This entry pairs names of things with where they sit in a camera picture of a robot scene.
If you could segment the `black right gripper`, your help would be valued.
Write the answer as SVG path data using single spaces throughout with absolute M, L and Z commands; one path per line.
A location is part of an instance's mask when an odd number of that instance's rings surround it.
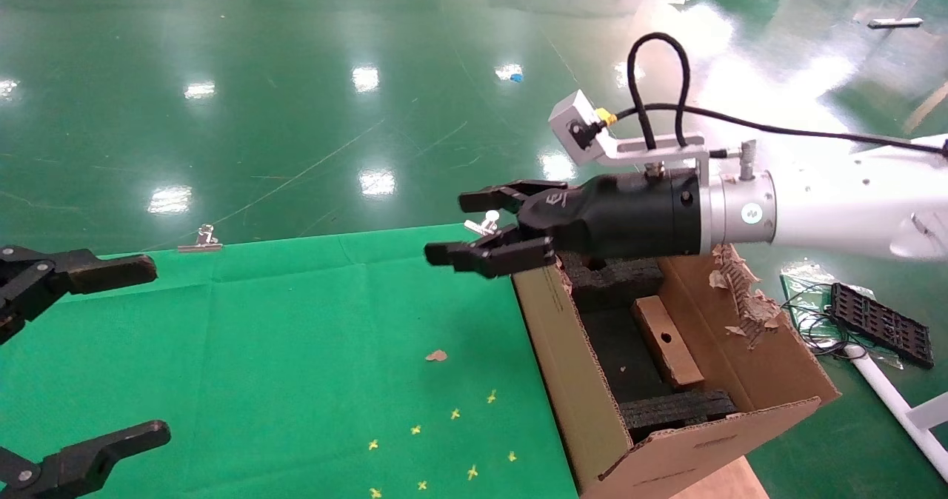
M 702 250 L 694 172 L 667 172 L 660 179 L 597 175 L 571 188 L 561 181 L 512 181 L 462 192 L 459 206 L 463 212 L 519 211 L 521 228 L 424 246 L 430 266 L 488 279 L 555 265 L 554 248 L 590 258 L 659 258 Z

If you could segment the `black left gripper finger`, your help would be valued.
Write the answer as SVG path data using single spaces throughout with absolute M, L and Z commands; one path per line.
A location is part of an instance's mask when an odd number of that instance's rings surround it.
M 119 461 L 170 442 L 165 421 L 82 441 L 33 462 L 1 449 L 2 498 L 79 498 L 101 490 Z
M 152 257 L 100 259 L 91 250 L 45 253 L 20 246 L 1 249 L 1 344 L 67 294 L 88 295 L 152 283 Z

